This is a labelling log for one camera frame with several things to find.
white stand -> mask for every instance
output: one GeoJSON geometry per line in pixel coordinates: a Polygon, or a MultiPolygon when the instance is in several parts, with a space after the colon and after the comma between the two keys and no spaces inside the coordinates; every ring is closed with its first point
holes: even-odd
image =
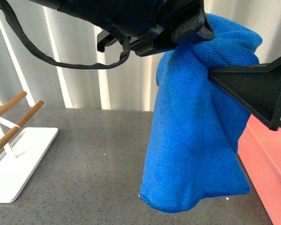
{"type": "MultiPolygon", "coordinates": [[[[0,117],[0,124],[17,126],[0,117]]],[[[0,154],[0,203],[17,199],[58,133],[57,128],[27,127],[0,154]]],[[[3,136],[0,125],[0,138],[3,136]]]]}

pink surface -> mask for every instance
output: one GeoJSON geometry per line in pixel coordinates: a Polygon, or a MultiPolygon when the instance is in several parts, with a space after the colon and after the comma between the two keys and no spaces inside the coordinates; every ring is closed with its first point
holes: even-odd
{"type": "Polygon", "coordinates": [[[271,131],[251,116],[239,156],[273,224],[281,225],[281,129],[271,131]]]}

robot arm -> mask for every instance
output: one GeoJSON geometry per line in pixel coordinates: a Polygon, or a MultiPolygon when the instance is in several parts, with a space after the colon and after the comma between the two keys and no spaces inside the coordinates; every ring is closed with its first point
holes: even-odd
{"type": "MultiPolygon", "coordinates": [[[[118,62],[110,65],[73,65],[56,62],[27,38],[6,0],[0,0],[8,24],[25,47],[52,65],[76,69],[109,69],[124,63],[130,51],[148,56],[173,50],[179,43],[209,41],[214,33],[204,12],[203,0],[30,0],[89,21],[104,31],[97,49],[119,41],[118,62]]],[[[208,78],[230,94],[269,129],[281,127],[281,57],[251,67],[211,68],[208,78]]]]}
{"type": "Polygon", "coordinates": [[[37,49],[27,38],[6,0],[0,0],[8,24],[25,47],[49,64],[76,69],[109,69],[124,63],[130,50],[148,56],[174,49],[179,43],[214,38],[204,12],[203,0],[31,0],[46,7],[91,22],[104,31],[98,35],[97,49],[119,41],[123,46],[120,60],[111,65],[91,66],[56,62],[37,49]]]}

wooden rod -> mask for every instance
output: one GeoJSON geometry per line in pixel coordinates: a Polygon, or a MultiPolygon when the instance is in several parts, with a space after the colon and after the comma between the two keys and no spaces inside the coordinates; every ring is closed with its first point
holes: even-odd
{"type": "Polygon", "coordinates": [[[0,116],[3,115],[7,110],[11,109],[15,104],[22,100],[27,95],[27,92],[21,91],[6,104],[0,107],[0,116]]]}
{"type": "MultiPolygon", "coordinates": [[[[22,128],[25,123],[30,120],[31,117],[42,107],[43,104],[43,101],[36,103],[36,105],[32,107],[29,112],[17,122],[17,125],[22,128]]],[[[0,150],[10,141],[10,139],[13,138],[13,136],[15,136],[16,133],[18,133],[19,130],[20,129],[18,127],[13,127],[0,139],[0,150]]]]}
{"type": "Polygon", "coordinates": [[[34,116],[34,114],[36,114],[36,112],[43,106],[44,102],[42,100],[38,101],[38,103],[36,103],[36,105],[34,107],[32,107],[28,113],[26,113],[22,119],[20,119],[17,122],[17,125],[20,127],[23,127],[25,125],[25,123],[27,123],[27,121],[29,121],[31,119],[31,117],[34,116]]]}

towel fold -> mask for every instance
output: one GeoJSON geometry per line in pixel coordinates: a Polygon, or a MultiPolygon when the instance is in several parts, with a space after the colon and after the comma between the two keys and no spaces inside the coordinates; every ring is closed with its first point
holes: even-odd
{"type": "Polygon", "coordinates": [[[207,70],[258,64],[254,52],[262,39],[235,22],[208,17],[215,39],[178,45],[157,70],[140,198],[167,213],[190,210],[203,198],[250,191],[237,161],[250,114],[207,80],[207,70]]]}

